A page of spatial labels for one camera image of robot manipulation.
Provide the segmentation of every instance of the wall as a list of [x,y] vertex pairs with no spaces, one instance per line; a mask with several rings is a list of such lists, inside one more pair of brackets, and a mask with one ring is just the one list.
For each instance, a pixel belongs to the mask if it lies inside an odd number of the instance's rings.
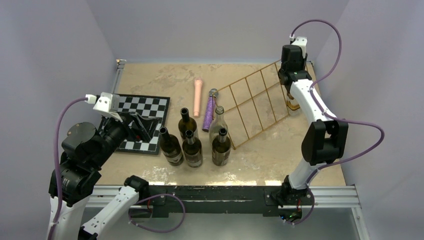
[[[335,114],[385,129],[381,146],[342,166],[346,182],[356,184],[373,240],[422,239],[423,22],[423,1],[349,1],[336,24],[343,39],[339,65],[320,85]],[[316,60],[317,76],[331,68],[337,44],[333,33]],[[349,128],[344,157],[379,136],[369,127]]]
[[[54,124],[71,100],[110,91],[115,58],[85,0],[0,1],[0,239],[44,239]],[[98,122],[79,103],[78,121]]]
[[[273,62],[296,25],[336,22],[348,1],[87,0],[117,58],[197,63]],[[297,34],[310,36],[315,58],[330,32],[311,24]]]

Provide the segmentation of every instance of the dark green bottle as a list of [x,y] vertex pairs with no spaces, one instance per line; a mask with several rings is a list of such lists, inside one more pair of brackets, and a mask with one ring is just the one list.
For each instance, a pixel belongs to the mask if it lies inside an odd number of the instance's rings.
[[187,130],[185,132],[182,150],[184,151],[187,164],[190,167],[198,168],[203,164],[202,143],[197,137],[193,136],[192,130]]
[[224,127],[219,129],[218,136],[212,141],[212,162],[216,166],[224,166],[230,157],[231,141]]
[[159,147],[162,149],[163,155],[172,166],[179,166],[183,163],[184,157],[181,151],[180,142],[177,137],[170,134],[166,127],[159,128]]
[[189,116],[189,110],[185,107],[181,108],[181,120],[178,123],[178,130],[181,138],[186,139],[186,131],[193,131],[193,136],[199,138],[198,135],[198,124],[196,121]]

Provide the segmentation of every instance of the wooden table surface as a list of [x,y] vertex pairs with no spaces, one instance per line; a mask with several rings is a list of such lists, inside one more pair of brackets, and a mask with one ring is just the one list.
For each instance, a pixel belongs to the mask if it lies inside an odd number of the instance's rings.
[[[243,78],[267,64],[166,64],[166,63],[127,63],[120,80],[118,94],[134,94],[170,97],[170,105],[165,126],[171,134],[176,135],[180,144],[178,122],[180,109],[187,107],[193,114],[194,79],[203,78],[200,117],[196,118],[198,128],[202,127],[208,92],[211,88],[222,88]],[[307,65],[309,73],[315,78],[312,65]],[[278,82],[275,67],[263,71],[267,86]],[[265,89],[260,75],[247,78],[253,95]],[[233,87],[236,101],[250,97],[245,81]],[[263,127],[286,116],[282,88],[279,84],[254,98]],[[225,109],[235,106],[231,93],[222,91],[217,100]],[[260,132],[261,126],[252,101],[239,107],[246,130],[250,136]],[[224,114],[233,141],[241,143],[246,140],[243,125],[237,109]],[[301,110],[271,126],[257,137],[231,150],[226,166],[212,163],[212,148],[209,134],[199,131],[203,145],[204,163],[199,168],[191,168],[187,163],[180,166],[168,164],[164,155],[142,155],[134,153],[114,153],[104,164],[99,180],[100,185],[122,185],[124,180],[137,175],[156,185],[279,185],[290,174],[302,158],[301,143],[308,129],[308,123]],[[313,186],[344,186],[345,180],[340,166],[322,170],[311,183]]]

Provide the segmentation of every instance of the chessboard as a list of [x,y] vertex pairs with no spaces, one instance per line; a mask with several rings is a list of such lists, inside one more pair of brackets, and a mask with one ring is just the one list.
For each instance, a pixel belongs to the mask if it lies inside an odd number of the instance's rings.
[[[159,123],[150,142],[134,142],[125,140],[116,150],[136,154],[159,154],[159,129],[165,125],[170,105],[170,98],[163,96],[144,96],[119,94],[118,112],[137,112],[142,117],[159,118]],[[102,120],[99,129],[103,129],[106,121]]]

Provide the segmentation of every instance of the wine bottle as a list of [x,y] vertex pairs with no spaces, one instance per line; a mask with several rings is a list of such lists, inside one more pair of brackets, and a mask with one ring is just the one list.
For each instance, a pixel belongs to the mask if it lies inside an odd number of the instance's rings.
[[159,147],[163,155],[172,166],[179,166],[183,163],[184,157],[181,151],[180,142],[177,137],[170,134],[166,127],[159,128],[160,140]]
[[199,138],[198,135],[198,124],[196,121],[189,116],[189,110],[186,107],[181,108],[181,120],[178,123],[178,130],[181,138],[186,139],[186,131],[191,130],[193,136]]
[[218,133],[221,128],[225,128],[228,131],[228,126],[224,120],[224,108],[222,106],[217,106],[215,108],[215,119],[209,127],[210,143],[212,143],[214,139],[218,136]]
[[185,132],[185,140],[182,143],[187,164],[192,168],[198,168],[203,164],[202,143],[194,136],[192,130]]
[[218,136],[212,142],[212,162],[217,166],[224,166],[228,163],[230,156],[231,142],[227,137],[227,129],[219,129]]

